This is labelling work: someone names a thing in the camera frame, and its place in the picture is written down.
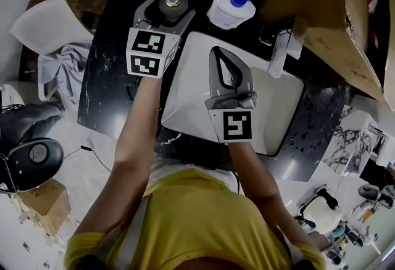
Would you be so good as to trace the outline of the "black round container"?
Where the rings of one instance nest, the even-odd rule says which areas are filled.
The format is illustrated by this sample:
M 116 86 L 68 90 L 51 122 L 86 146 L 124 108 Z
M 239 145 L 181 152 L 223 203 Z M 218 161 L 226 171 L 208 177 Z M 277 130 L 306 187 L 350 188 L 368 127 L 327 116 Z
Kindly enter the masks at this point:
M 173 24 L 188 10 L 188 0 L 159 0 L 159 10 L 166 24 Z

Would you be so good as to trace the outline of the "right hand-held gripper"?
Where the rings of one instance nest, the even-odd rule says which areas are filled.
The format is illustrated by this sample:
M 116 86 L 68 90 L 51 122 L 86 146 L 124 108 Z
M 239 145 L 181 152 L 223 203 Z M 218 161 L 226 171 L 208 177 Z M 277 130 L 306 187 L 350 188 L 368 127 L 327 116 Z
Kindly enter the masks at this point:
M 205 105 L 219 143 L 251 141 L 257 99 L 251 69 L 236 54 L 214 46 L 209 70 L 211 98 Z

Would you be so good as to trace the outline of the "white bottle with blue cap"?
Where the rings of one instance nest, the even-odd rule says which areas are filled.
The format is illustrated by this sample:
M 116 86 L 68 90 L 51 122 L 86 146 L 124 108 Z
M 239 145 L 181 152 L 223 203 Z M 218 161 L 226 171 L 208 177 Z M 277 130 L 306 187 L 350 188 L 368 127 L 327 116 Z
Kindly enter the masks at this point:
M 213 0 L 207 17 L 215 26 L 230 30 L 252 18 L 255 12 L 252 0 Z

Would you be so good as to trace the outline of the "white and black chair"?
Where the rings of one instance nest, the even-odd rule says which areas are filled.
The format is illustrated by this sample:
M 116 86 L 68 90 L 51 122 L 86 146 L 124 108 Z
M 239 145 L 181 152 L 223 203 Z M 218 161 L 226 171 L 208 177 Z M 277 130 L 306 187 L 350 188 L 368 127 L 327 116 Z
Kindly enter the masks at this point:
M 338 201 L 324 184 L 308 191 L 297 203 L 295 219 L 308 225 L 321 235 L 334 230 L 343 217 Z

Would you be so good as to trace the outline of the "black round device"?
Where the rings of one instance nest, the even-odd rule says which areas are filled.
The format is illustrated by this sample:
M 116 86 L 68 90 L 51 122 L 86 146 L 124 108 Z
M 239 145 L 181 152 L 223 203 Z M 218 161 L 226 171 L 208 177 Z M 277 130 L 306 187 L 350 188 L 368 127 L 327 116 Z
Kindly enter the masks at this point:
M 61 144 L 50 138 L 26 141 L 0 153 L 0 194 L 27 192 L 48 182 L 64 161 Z

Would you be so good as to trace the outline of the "person's yellow shirt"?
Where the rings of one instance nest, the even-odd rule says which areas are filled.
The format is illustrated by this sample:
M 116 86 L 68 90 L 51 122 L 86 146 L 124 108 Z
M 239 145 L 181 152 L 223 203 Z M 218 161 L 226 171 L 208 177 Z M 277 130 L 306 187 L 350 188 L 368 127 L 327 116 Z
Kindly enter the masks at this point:
M 197 168 L 148 183 L 129 223 L 75 233 L 64 269 L 176 270 L 204 260 L 222 270 L 326 270 L 316 247 L 276 235 L 244 191 Z

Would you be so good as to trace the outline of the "chrome faucet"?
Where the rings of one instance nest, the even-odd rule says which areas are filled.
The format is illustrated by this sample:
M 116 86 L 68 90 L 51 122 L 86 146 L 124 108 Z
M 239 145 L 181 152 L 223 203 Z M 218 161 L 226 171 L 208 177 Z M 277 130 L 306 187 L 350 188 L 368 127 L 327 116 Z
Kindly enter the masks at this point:
M 268 74 L 280 78 L 288 55 L 298 60 L 301 56 L 304 38 L 295 35 L 292 29 L 279 31 L 274 42 Z

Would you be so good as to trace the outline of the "large cardboard box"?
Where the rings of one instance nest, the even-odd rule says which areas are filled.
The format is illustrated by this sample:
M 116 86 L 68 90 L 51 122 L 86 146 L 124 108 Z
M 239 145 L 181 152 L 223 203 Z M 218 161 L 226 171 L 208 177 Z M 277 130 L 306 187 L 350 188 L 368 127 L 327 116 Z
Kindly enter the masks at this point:
M 350 85 L 395 111 L 395 0 L 264 0 L 260 17 L 307 22 L 304 44 Z

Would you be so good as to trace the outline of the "dark grey cloth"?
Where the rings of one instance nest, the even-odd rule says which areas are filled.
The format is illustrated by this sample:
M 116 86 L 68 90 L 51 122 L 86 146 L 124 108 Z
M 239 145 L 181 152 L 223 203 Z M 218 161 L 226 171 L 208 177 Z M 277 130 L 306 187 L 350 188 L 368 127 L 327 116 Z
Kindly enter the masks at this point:
M 0 114 L 0 147 L 14 147 L 30 139 L 45 137 L 64 112 L 61 102 L 45 102 Z

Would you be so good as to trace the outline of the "marble patterned panel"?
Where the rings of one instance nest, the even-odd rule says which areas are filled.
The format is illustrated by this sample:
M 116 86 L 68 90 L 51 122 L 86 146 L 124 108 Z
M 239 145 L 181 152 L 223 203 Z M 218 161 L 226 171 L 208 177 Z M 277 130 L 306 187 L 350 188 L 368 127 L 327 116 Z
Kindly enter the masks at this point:
M 340 176 L 359 177 L 387 138 L 367 112 L 345 105 L 321 162 Z

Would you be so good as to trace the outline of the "light grey cloth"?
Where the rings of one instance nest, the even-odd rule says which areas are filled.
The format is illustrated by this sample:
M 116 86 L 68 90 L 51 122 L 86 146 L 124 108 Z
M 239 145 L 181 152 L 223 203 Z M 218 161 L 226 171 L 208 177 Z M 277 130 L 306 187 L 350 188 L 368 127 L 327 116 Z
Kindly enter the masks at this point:
M 63 46 L 51 54 L 38 57 L 38 96 L 43 102 L 55 93 L 66 107 L 76 109 L 92 41 Z

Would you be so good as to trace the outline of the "white sink basin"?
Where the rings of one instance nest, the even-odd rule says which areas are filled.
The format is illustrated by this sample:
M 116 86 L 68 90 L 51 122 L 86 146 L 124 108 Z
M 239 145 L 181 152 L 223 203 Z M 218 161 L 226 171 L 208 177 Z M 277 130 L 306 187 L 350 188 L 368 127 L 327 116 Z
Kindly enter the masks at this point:
M 219 142 L 205 101 L 210 99 L 209 54 L 214 46 L 236 54 L 250 69 L 257 94 L 252 117 L 255 152 L 273 156 L 288 132 L 304 83 L 289 73 L 268 74 L 268 62 L 217 38 L 191 32 L 185 42 L 162 115 L 164 127 Z

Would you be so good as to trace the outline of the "black marble sink countertop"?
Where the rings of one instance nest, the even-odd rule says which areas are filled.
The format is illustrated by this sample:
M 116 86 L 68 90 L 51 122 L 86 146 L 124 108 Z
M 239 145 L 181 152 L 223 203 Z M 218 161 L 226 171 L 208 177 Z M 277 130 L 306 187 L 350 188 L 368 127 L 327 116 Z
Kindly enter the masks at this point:
M 85 68 L 78 109 L 80 125 L 109 137 L 118 137 L 133 104 L 139 79 L 126 72 L 127 33 L 135 9 L 145 0 L 108 0 L 98 24 Z M 234 33 L 212 28 L 204 16 L 211 0 L 188 0 L 197 14 L 190 30 L 211 33 L 255 55 L 264 55 L 257 42 L 258 23 L 239 27 Z M 327 64 L 303 50 L 299 61 L 287 60 L 287 73 L 303 85 L 296 112 L 285 138 L 272 156 L 261 160 L 277 179 L 308 181 L 318 167 L 341 112 L 350 101 L 350 87 Z M 163 126 L 157 130 L 156 152 L 187 163 L 230 170 L 225 145 L 194 138 Z

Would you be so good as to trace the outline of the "person's left forearm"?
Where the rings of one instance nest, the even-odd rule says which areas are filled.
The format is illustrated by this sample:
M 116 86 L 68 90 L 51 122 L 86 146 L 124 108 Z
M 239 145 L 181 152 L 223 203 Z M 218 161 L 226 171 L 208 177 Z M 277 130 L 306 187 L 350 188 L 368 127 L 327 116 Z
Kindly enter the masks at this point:
M 154 161 L 161 79 L 144 77 L 118 138 L 110 176 L 76 229 L 76 233 L 108 233 L 129 223 L 148 185 Z

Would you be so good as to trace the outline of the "small cardboard box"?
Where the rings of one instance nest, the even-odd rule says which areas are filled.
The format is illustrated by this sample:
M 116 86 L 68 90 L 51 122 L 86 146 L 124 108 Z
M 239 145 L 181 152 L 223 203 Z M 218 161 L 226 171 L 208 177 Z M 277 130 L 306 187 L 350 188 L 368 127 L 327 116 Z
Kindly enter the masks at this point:
M 58 234 L 71 211 L 67 189 L 55 179 L 35 189 L 18 192 L 16 200 L 29 219 L 51 237 Z

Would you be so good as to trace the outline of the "person's right forearm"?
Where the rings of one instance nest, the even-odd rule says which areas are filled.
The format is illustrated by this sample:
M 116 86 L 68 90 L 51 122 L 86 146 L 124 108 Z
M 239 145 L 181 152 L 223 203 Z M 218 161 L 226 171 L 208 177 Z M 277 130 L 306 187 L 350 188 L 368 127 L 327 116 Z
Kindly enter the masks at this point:
M 294 245 L 315 248 L 311 238 L 286 209 L 273 176 L 251 144 L 229 143 L 228 148 L 245 196 L 259 209 L 270 229 L 276 235 L 282 233 Z

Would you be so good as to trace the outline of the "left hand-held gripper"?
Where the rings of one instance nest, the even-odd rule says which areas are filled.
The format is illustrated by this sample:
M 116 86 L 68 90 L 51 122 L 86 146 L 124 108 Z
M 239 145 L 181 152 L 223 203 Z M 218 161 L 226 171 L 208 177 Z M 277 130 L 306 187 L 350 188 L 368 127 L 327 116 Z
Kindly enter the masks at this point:
M 154 27 L 145 16 L 155 0 L 145 0 L 135 10 L 126 46 L 127 73 L 135 76 L 161 78 L 178 50 L 181 36 L 196 14 L 190 10 L 174 27 Z

